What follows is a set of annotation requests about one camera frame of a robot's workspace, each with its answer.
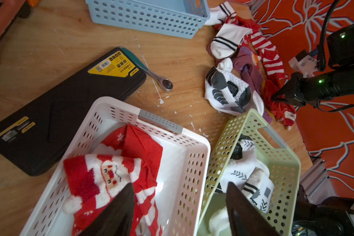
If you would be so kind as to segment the white perforated plastic basket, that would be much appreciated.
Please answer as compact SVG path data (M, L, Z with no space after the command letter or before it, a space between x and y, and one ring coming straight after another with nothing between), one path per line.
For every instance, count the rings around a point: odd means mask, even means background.
M97 99L21 234L194 236L210 144L112 97Z

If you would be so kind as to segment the white striped sock at back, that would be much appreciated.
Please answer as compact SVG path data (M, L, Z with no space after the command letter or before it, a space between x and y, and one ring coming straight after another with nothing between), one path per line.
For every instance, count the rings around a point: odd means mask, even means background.
M219 6L209 9L210 18L204 23L205 26L219 25L235 13L229 2L223 2Z

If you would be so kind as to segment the white sock black stripes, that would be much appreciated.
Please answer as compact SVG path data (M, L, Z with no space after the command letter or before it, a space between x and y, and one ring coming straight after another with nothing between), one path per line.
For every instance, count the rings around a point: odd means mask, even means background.
M233 236L249 236L245 213L249 212L250 204L235 186L229 183L226 194L226 206L216 211L209 220L209 231L212 236L219 236L228 228Z

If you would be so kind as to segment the red christmas sock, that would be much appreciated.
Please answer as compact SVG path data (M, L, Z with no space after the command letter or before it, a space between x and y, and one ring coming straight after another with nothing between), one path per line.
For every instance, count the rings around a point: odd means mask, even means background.
M110 133L93 151L122 157L136 193L155 191L162 152L149 134L129 124Z

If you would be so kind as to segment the blue perforated plastic basket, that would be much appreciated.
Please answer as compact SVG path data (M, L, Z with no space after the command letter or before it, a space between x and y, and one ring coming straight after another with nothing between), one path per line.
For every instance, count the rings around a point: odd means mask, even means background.
M91 20L108 25L192 39L210 19L207 1L86 1Z

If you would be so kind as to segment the black case yellow label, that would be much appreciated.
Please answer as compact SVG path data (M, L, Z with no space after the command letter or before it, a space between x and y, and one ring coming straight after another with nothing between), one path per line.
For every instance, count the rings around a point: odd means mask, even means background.
M34 177L67 150L94 101L124 101L146 80L145 72L115 48L0 122L0 154Z

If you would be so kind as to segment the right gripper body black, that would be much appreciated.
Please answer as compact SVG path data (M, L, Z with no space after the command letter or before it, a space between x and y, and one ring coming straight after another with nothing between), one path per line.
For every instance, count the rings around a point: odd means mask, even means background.
M354 94L354 67L334 70L310 78L304 78L301 73L295 72L285 87L286 104L298 107L309 104L320 108L322 101Z

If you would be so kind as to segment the green perforated plastic basket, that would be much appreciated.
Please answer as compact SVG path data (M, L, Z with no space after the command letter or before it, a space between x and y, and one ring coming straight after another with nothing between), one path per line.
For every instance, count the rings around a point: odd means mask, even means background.
M300 173L297 155L258 111L229 120L209 158L198 235L231 234L225 202L230 186L277 234L291 235Z

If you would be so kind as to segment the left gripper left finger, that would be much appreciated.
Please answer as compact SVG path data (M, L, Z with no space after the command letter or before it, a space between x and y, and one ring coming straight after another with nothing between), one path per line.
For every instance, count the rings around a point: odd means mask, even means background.
M134 188L127 184L105 210L80 234L82 236L128 236L135 207Z

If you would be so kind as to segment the red white striped sock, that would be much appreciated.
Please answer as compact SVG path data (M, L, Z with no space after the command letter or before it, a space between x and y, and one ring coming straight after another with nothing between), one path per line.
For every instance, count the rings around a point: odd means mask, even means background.
M261 32L255 31L250 35L250 42L257 51L258 58L264 66L266 80L263 90L264 102L277 122L290 130L295 124L296 110L292 105L273 101L271 97L282 88L282 82L287 81L284 65L277 48L266 39Z

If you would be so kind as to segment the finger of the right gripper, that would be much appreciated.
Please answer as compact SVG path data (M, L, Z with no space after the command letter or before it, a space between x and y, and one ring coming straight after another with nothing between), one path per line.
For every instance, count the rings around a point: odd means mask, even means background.
M279 91L277 91L274 95L271 96L270 100L275 102L285 103L287 101L286 99L287 91L288 89L285 86L283 86Z

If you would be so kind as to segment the red santa sock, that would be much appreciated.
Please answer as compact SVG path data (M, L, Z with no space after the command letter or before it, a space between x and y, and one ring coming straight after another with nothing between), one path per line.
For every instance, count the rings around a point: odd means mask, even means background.
M65 213L74 215L72 235L79 236L129 183L133 185L119 156L87 154L63 162L71 192L63 205ZM155 191L135 192L134 217L131 235L141 234L140 223L145 223L152 236L163 233L158 223Z

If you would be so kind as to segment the purple sock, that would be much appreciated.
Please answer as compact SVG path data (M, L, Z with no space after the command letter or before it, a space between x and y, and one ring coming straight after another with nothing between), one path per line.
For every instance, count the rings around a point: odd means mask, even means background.
M256 109L263 118L268 122L272 122L271 115L267 112L264 101L262 99L262 83L263 78L259 72L257 56L248 47L241 47L230 56L223 60L222 69L229 72L235 71L239 74L240 79L248 84L245 89L245 98L238 100L238 106L232 107L231 111L236 113L244 113L249 109Z

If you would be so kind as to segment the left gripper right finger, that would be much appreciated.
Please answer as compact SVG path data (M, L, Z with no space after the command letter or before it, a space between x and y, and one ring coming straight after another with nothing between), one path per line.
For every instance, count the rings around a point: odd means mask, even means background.
M233 236L279 235L234 183L228 184L226 206Z

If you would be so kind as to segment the white grey sport sock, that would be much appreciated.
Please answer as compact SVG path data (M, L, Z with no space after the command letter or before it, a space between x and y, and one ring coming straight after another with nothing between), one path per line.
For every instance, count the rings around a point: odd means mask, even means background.
M250 109L264 114L265 106L261 96L251 85L232 73L233 63L224 59L210 69L205 80L205 99L216 110L239 116Z
M254 141L245 135L240 135L227 167L223 169L223 175L219 181L216 193L226 193L228 183L234 183L242 189L256 168L257 157Z

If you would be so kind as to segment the small white sock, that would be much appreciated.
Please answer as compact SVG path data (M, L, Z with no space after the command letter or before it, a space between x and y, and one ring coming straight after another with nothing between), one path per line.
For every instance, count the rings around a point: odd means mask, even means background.
M268 167L257 160L256 167L242 188L242 194L262 213L269 211L274 184L269 178Z

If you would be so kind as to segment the orange plastic tool case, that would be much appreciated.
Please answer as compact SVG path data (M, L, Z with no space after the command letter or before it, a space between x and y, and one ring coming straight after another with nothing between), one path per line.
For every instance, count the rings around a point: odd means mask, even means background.
M32 7L39 4L38 0L2 0L0 1L0 38L16 18L27 18Z

